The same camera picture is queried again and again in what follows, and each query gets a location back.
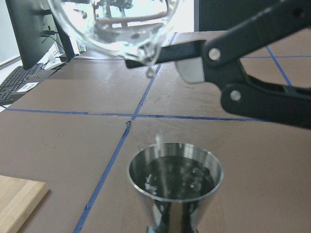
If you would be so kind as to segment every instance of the metal cup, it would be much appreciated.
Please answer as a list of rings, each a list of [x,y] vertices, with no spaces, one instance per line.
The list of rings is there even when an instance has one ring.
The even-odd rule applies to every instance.
[[[130,162],[128,176],[145,203],[152,222],[149,233],[194,233],[224,173],[210,152],[190,144],[164,143],[139,152]]]

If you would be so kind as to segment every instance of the computer monitor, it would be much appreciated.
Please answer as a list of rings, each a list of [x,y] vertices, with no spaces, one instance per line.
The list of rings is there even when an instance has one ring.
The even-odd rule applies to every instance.
[[[5,0],[24,69],[32,68],[49,51],[58,33],[67,60],[74,57],[69,37],[54,21],[47,0]]]

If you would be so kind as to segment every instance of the wooden board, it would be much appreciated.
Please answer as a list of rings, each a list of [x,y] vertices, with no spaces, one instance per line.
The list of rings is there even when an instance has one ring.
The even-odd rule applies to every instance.
[[[0,176],[0,233],[16,233],[48,190],[43,182]]]

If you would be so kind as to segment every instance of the screw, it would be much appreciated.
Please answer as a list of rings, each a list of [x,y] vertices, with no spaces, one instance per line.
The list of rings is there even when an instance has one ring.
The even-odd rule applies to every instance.
[[[230,98],[233,100],[233,101],[239,101],[241,99],[242,95],[241,95],[241,92],[240,91],[237,91],[237,90],[233,90],[231,91],[230,93]]]
[[[209,52],[208,52],[208,56],[211,60],[213,61],[217,61],[220,58],[220,50],[217,48],[212,48]]]

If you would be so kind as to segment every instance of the sticker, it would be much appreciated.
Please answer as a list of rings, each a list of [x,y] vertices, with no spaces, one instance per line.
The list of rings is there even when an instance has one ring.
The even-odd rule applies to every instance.
[[[33,89],[38,83],[26,83],[20,90],[17,92],[26,92],[30,89]]]

